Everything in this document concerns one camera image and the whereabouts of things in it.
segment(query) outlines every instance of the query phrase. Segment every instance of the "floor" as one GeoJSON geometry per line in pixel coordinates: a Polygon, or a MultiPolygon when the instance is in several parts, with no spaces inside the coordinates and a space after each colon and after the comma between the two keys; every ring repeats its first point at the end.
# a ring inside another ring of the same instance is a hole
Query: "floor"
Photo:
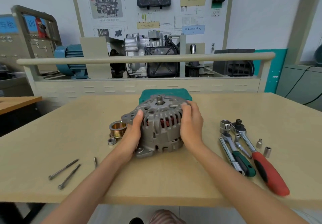
{"type": "MultiPolygon", "coordinates": [[[[31,224],[41,221],[55,208],[57,204],[46,204],[31,224]]],[[[245,224],[243,218],[234,208],[205,208],[183,206],[142,206],[142,205],[99,205],[88,224],[128,224],[134,217],[139,217],[148,223],[153,212],[158,209],[168,209],[187,222],[245,224]]],[[[295,210],[308,223],[322,224],[322,211],[295,210]]]]}

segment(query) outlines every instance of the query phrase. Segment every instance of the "diagram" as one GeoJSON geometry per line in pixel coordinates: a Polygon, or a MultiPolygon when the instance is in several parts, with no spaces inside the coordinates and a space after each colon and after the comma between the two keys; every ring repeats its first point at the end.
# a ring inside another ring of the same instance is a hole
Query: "diagram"
{"type": "Polygon", "coordinates": [[[121,0],[90,0],[93,19],[123,17],[121,0]]]}

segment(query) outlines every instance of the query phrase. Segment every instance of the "alternator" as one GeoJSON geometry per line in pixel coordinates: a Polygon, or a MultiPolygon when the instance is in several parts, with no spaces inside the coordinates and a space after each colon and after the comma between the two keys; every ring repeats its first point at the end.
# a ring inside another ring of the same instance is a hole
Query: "alternator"
{"type": "Polygon", "coordinates": [[[141,139],[135,155],[138,158],[152,156],[163,150],[172,152],[182,147],[180,124],[183,98],[166,95],[152,95],[139,104],[135,110],[122,116],[122,121],[132,124],[138,110],[143,111],[141,139]]]}

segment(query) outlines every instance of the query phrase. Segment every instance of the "wooden table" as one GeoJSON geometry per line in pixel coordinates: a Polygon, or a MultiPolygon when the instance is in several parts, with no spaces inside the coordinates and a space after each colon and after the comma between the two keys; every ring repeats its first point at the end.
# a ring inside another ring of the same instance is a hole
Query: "wooden table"
{"type": "MultiPolygon", "coordinates": [[[[109,124],[138,104],[139,95],[84,96],[0,138],[0,201],[61,202],[100,162],[108,146],[109,124]],[[79,158],[80,169],[63,190],[58,185],[79,158]]],[[[270,146],[269,161],[291,195],[293,208],[322,209],[322,113],[275,94],[193,95],[204,117],[203,140],[224,157],[218,141],[221,119],[240,118],[253,143],[270,146]]],[[[267,189],[257,175],[250,181],[267,189]]],[[[116,177],[104,203],[228,206],[202,166],[185,147],[177,152],[133,158],[116,177]]]]}
{"type": "Polygon", "coordinates": [[[0,97],[0,115],[25,107],[42,100],[38,97],[0,97]]]}

